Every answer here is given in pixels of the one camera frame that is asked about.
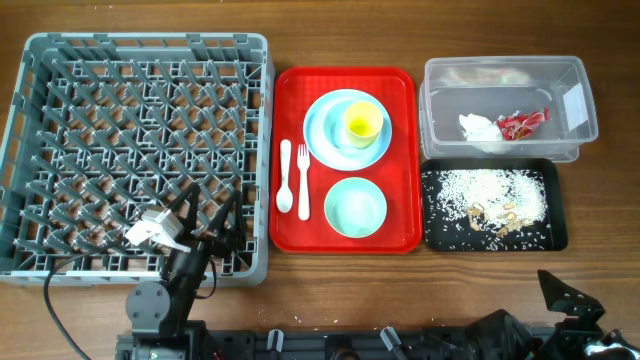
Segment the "white plastic spoon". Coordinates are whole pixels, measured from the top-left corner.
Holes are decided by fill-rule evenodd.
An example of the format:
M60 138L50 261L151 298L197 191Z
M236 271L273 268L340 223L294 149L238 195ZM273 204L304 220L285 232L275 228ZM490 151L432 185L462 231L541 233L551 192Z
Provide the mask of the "white plastic spoon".
M281 213L287 213L293 206L293 194L289 187L289 170L292 144L288 139L280 142L280 175L281 185L276 194L276 207Z

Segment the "white plastic fork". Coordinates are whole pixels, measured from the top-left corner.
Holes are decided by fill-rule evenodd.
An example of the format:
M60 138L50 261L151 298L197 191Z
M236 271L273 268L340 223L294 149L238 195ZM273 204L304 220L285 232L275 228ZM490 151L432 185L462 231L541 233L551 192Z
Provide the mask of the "white plastic fork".
M306 145L300 144L297 152L297 166L300 172L298 217L302 221L310 218L310 198L308 188L308 170L310 153Z

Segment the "green plastic bowl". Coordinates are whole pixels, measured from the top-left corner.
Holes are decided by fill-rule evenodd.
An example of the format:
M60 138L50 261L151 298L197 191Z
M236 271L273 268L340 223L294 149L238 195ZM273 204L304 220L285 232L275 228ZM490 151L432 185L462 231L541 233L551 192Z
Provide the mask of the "green plastic bowl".
M324 200L324 215L338 234L362 239L376 233L386 220L388 205L372 181L349 177L335 183Z

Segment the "yellow plastic cup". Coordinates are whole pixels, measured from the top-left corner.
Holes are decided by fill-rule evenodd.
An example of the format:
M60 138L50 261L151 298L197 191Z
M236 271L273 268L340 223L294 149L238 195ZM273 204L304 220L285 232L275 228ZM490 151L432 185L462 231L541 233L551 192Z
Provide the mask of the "yellow plastic cup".
M344 121L348 142L356 148L366 148L379 136L384 116L373 102L356 101L347 107Z

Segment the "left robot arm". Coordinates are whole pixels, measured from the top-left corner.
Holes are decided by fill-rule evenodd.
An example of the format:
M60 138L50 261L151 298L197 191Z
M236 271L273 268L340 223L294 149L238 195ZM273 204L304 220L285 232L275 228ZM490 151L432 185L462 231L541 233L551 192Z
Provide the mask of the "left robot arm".
M200 186L192 183L166 206L147 208L126 233L133 244L151 239L169 246L160 279L134 287L126 300L132 333L117 338L117 359L223 359L202 320L189 320L198 289L213 259L229 259L246 246L242 192L234 190L195 235Z

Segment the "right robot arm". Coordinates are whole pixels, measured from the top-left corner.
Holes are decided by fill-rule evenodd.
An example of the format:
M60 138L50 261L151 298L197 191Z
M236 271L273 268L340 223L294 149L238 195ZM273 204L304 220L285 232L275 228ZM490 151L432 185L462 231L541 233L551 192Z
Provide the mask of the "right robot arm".
M605 332L605 314L595 298L569 286L547 270L537 272L546 308L563 313L545 339L534 337L514 316L499 310L467 327L463 353L470 359L637 359L639 348L622 331Z

